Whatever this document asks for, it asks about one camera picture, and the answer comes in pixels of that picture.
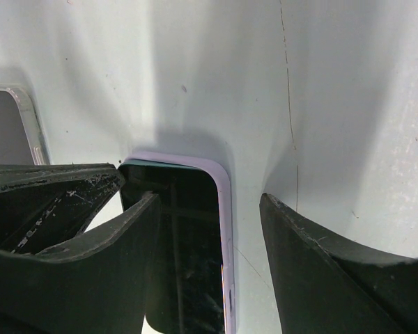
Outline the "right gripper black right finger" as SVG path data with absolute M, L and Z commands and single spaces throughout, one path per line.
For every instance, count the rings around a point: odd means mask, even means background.
M 418 333 L 418 258 L 342 237 L 268 193 L 260 216 L 284 333 Z

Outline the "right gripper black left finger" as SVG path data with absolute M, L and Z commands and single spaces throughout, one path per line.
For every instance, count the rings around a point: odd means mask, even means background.
M 161 203 L 35 255 L 0 250 L 0 333 L 140 333 Z

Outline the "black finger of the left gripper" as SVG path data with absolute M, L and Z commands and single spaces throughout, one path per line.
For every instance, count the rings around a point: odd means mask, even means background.
M 0 251 L 37 254 L 82 234 L 124 183 L 112 164 L 0 165 Z

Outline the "white phone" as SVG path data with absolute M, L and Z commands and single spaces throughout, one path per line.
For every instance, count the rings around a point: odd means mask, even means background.
M 6 91 L 0 91 L 0 164 L 34 165 L 17 102 Z

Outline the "clear phone case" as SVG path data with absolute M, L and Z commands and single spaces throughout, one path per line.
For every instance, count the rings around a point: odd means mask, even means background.
M 30 96 L 16 85 L 0 84 L 0 91 L 10 93 L 17 102 L 34 160 L 34 166 L 49 164 L 50 160 L 45 137 L 40 126 L 36 108 Z

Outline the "purple phone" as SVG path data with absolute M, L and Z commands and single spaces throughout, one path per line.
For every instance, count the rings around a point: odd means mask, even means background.
M 136 152 L 122 164 L 131 161 L 145 161 L 149 165 L 174 165 L 202 170 L 215 182 L 219 203 L 219 227 L 222 246 L 222 288 L 224 298 L 224 333 L 234 333 L 237 329 L 235 314 L 235 275 L 233 264 L 233 223 L 231 208 L 231 181 L 224 168 L 216 161 L 165 154 L 159 152 Z

